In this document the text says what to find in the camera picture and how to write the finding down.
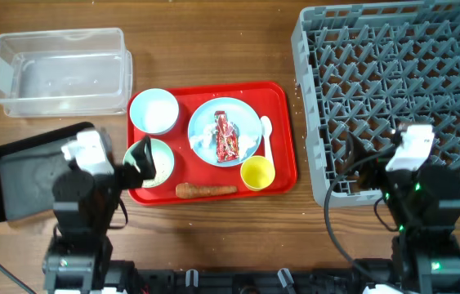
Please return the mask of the light blue bowl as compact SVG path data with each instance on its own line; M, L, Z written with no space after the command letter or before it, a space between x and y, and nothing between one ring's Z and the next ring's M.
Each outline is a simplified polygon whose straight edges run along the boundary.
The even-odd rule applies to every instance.
M142 91L132 100L129 118L134 127L151 135L163 135L173 129L180 107L169 91L151 88Z

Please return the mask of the light blue plate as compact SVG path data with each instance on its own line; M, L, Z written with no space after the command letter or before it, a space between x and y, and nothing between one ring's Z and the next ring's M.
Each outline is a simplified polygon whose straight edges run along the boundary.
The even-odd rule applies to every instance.
M194 135L201 135L206 125L216 123L214 114L216 111L225 111L230 122L237 126L240 135L249 135L257 137L257 145L252 147L243 160L235 159L233 161L219 163L216 156L216 137L207 149L195 147L194 153L204 162L217 167L233 167L243 163L246 159L253 156L262 137L261 121L255 110L245 102L231 98L215 98L199 106L192 114L188 124L188 139Z

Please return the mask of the red snack wrapper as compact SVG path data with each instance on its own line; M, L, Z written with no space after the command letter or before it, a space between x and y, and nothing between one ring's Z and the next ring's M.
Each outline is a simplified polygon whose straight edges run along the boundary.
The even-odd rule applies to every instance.
M219 163L239 158L239 145L234 124L227 118L226 112L219 110L214 114L216 122L216 156Z

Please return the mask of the white plastic spoon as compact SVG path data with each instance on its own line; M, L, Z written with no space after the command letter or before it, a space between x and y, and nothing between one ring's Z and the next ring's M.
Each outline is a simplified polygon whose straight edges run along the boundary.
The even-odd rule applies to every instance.
M274 158L272 154L272 148L270 143L270 136L273 131L271 120L267 116L260 117L261 128L262 128L262 138L264 141L265 157L274 164Z

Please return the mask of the yellow plastic cup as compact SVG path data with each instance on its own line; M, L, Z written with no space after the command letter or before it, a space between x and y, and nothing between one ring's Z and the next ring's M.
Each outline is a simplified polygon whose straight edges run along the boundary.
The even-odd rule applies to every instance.
M266 157L255 155L245 160L240 168L244 185L251 191L269 187L275 180L275 165Z

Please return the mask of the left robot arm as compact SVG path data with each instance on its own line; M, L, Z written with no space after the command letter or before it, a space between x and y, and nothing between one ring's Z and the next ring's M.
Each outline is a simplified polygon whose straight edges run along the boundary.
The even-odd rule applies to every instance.
M151 140L145 136L133 164L114 165L101 145L97 154L84 146L70 159L69 171L53 186L57 219L42 263L48 293L144 293L145 282L131 261L114 261L107 232L120 198L156 176Z

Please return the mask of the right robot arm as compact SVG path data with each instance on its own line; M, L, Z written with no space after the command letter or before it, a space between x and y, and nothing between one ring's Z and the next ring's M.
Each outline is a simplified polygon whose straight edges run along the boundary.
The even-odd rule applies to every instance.
M453 234L460 217L460 175L430 163L434 134L399 131L397 146L367 151L360 139L346 140L346 172L359 185L382 192L395 222L391 261L395 283L416 293L460 293L460 247Z

